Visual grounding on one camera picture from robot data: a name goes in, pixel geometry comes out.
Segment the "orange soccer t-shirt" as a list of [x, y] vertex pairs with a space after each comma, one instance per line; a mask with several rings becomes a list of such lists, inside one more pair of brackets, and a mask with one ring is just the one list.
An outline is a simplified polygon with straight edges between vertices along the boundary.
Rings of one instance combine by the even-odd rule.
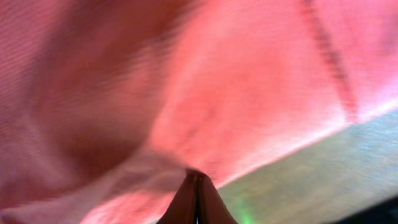
[[151, 222], [396, 106], [396, 1], [2, 0], [1, 222]]

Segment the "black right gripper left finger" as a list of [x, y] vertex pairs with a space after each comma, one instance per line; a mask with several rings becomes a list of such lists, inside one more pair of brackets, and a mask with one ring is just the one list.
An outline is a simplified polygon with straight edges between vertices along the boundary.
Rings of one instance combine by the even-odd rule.
[[157, 224], [196, 224], [197, 172], [187, 169], [180, 188]]

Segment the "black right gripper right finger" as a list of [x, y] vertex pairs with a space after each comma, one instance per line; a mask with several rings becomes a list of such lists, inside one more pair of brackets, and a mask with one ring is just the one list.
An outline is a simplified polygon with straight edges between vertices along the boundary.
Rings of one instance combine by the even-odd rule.
[[197, 222], [199, 224], [238, 224], [224, 204], [211, 179], [197, 175]]

